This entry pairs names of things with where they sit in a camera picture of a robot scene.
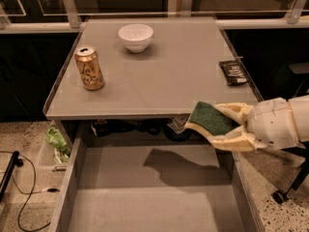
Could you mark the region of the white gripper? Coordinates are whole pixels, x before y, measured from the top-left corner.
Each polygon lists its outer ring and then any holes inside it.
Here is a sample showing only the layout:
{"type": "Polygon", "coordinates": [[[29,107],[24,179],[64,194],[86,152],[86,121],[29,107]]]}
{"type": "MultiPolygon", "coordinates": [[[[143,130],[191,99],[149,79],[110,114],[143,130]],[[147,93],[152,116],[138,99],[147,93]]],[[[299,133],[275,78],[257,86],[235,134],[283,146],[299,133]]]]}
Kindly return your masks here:
{"type": "Polygon", "coordinates": [[[292,148],[298,137],[288,102],[282,98],[261,101],[253,107],[244,102],[220,103],[214,106],[240,126],[224,135],[208,136],[216,149],[249,152],[266,147],[276,150],[292,148]]]}

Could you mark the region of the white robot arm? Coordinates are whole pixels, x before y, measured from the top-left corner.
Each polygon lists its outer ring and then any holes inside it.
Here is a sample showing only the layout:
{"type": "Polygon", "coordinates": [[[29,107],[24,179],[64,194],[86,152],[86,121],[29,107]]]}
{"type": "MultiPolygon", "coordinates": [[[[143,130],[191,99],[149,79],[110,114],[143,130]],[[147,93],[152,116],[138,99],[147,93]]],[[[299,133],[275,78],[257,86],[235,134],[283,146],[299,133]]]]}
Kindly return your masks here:
{"type": "Polygon", "coordinates": [[[309,141],[309,96],[285,100],[276,98],[215,106],[239,127],[225,135],[209,135],[208,141],[220,150],[247,152],[270,147],[282,150],[309,141]]]}

